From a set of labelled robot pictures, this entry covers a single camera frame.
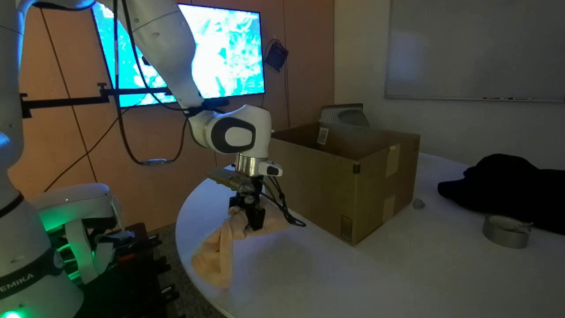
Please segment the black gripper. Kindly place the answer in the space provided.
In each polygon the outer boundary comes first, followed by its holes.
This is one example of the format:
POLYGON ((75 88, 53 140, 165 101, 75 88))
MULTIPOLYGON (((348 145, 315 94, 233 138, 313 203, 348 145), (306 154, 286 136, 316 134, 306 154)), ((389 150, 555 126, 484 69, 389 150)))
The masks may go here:
POLYGON ((260 200, 263 193, 263 179, 281 177, 283 168, 267 157, 248 157, 239 154, 235 159, 235 173, 241 179, 241 184, 230 198, 230 214, 246 214, 249 223, 248 226, 258 232, 263 228, 267 214, 260 200))

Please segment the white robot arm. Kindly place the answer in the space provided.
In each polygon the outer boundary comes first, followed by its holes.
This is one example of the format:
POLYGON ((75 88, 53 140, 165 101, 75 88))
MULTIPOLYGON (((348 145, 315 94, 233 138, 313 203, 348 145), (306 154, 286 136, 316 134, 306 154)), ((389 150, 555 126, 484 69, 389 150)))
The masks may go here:
MULTIPOLYGON (((20 71, 29 11, 48 7, 87 11, 110 0, 0 0, 0 168, 13 168, 23 154, 23 103, 20 71)), ((156 67, 189 117, 195 141, 233 156, 248 177, 279 177, 269 159, 271 113, 242 106, 218 113, 205 104, 193 80, 196 41, 177 0, 124 0, 115 16, 156 67)), ((0 316, 75 318, 83 292, 64 274, 62 258, 41 224, 39 212, 11 177, 0 175, 0 316)))

